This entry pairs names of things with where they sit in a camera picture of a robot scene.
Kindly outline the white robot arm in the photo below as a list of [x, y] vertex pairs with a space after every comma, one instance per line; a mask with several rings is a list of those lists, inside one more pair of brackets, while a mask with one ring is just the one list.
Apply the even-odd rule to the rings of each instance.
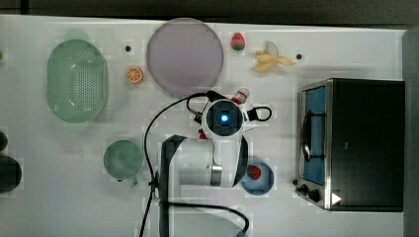
[[249, 147], [243, 129], [249, 122], [243, 104], [211, 99], [201, 115], [202, 138], [174, 134], [158, 152], [159, 237], [243, 236], [230, 220], [208, 212], [231, 211], [222, 205], [188, 201], [184, 186], [233, 188], [246, 173]]

